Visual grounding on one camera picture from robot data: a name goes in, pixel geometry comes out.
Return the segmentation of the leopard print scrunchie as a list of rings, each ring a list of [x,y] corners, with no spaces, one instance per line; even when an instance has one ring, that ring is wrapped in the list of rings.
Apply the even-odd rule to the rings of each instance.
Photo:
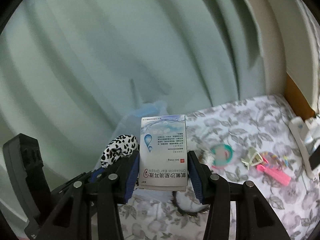
[[[100,164],[108,168],[119,158],[130,156],[133,151],[138,150],[138,140],[134,135],[122,134],[113,139],[102,153]]]

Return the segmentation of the green curtain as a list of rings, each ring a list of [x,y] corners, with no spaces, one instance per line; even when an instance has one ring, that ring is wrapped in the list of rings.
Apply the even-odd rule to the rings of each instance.
[[[121,119],[266,92],[244,0],[24,0],[1,33],[1,129],[39,141],[50,186],[95,166]]]

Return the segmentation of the cotton swab bag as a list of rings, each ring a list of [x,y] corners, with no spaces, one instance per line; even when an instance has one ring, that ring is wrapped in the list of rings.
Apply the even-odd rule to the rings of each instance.
[[[210,149],[198,147],[196,149],[196,155],[200,163],[206,164],[210,168],[214,166],[215,156]]]

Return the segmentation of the teal ring pack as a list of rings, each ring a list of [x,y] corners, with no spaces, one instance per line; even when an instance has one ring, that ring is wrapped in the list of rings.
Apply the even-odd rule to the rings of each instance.
[[[215,168],[225,167],[233,158],[233,149],[227,144],[215,145],[210,149],[210,152],[213,156],[211,163]]]

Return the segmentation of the pink hair roller clip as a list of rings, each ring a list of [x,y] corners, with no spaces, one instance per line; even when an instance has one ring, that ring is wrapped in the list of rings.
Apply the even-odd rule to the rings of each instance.
[[[264,172],[265,174],[271,176],[273,179],[275,179],[277,182],[279,182],[280,184],[282,184],[284,186],[288,186],[291,181],[290,176],[288,176],[287,174],[285,174],[284,172],[282,172],[278,169],[269,168],[269,167],[263,166],[261,164],[259,164],[256,167],[256,169],[260,172]]]

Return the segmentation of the beige claw hair clip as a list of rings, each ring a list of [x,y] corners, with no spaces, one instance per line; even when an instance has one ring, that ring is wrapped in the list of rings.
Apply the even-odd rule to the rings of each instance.
[[[245,158],[241,158],[241,162],[247,167],[249,170],[251,167],[255,167],[259,164],[262,164],[264,162],[262,156],[259,154],[259,152],[253,148],[250,147],[248,149],[248,153]]]

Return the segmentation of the ear drops box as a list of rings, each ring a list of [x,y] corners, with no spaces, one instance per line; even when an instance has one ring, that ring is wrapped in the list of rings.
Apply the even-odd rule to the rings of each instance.
[[[141,119],[139,187],[185,191],[188,185],[185,115]]]

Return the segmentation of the floral blanket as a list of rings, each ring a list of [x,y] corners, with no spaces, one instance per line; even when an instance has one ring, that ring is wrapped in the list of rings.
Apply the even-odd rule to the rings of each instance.
[[[280,95],[260,96],[210,107],[187,115],[187,144],[198,147],[230,145],[233,158],[213,168],[226,180],[253,181],[282,222],[291,239],[319,239],[319,181],[305,172],[299,148],[288,128],[294,112]],[[241,162],[250,147],[288,161],[288,186]],[[203,239],[209,208],[196,199],[192,186],[172,193],[170,202],[130,199],[119,207],[125,239]]]

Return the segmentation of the white power strip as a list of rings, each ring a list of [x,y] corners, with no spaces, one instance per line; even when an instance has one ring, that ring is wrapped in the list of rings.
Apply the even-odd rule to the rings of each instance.
[[[289,121],[288,126],[296,141],[296,144],[298,145],[299,151],[301,153],[301,156],[304,162],[306,174],[311,180],[315,181],[318,177],[318,173],[313,172],[311,169],[310,162],[309,162],[309,153],[304,140],[300,136],[300,131],[303,128],[303,124],[304,124],[304,121],[302,120],[302,118],[300,116],[297,116]]]

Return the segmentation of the white charger plug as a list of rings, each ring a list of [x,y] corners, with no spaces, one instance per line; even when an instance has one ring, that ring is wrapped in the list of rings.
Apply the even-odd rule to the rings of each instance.
[[[319,138],[319,117],[306,119],[303,127],[303,138],[307,143]]]

